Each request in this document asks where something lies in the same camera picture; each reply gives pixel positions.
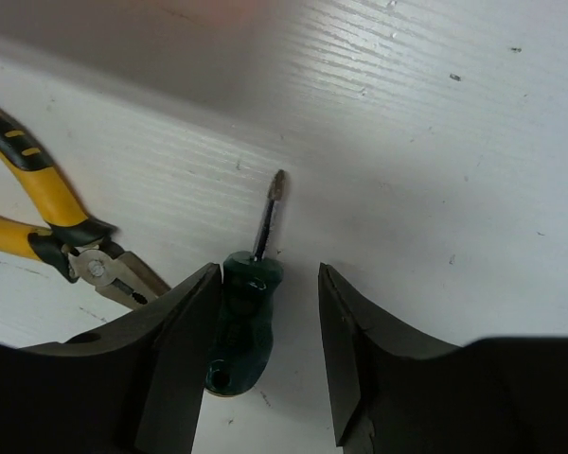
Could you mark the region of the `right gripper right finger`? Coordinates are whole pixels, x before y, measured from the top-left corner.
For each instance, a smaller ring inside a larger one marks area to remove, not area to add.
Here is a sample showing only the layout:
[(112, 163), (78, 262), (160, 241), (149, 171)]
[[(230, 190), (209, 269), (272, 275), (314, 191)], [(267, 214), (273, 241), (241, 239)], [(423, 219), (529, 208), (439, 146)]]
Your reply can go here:
[(568, 453), (568, 337), (456, 346), (318, 275), (334, 438), (346, 453)]

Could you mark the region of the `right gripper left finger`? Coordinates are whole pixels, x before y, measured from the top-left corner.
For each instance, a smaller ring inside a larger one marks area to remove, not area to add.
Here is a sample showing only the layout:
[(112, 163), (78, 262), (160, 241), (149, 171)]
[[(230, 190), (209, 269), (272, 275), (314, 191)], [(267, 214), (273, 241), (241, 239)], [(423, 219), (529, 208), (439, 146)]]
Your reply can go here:
[(0, 453), (188, 453), (222, 301), (209, 263), (64, 342), (0, 344)]

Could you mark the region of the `green orange screwdriver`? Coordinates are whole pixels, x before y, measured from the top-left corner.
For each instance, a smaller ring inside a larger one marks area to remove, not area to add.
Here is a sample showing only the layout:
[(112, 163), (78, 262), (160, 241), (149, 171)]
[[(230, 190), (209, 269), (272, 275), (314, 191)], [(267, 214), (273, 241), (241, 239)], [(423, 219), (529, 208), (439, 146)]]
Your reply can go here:
[(204, 382), (219, 397), (248, 392), (270, 359), (274, 294), (284, 270), (266, 253), (285, 183), (286, 173), (279, 169), (267, 191), (253, 249), (231, 253), (222, 263), (222, 306)]

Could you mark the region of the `pink plastic toolbox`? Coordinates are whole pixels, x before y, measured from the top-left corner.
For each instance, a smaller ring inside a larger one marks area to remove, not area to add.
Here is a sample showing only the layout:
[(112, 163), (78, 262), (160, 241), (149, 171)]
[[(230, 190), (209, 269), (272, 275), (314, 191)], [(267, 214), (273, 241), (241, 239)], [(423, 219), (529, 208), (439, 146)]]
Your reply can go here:
[(299, 1), (0, 1), (0, 39), (225, 110), (276, 83)]

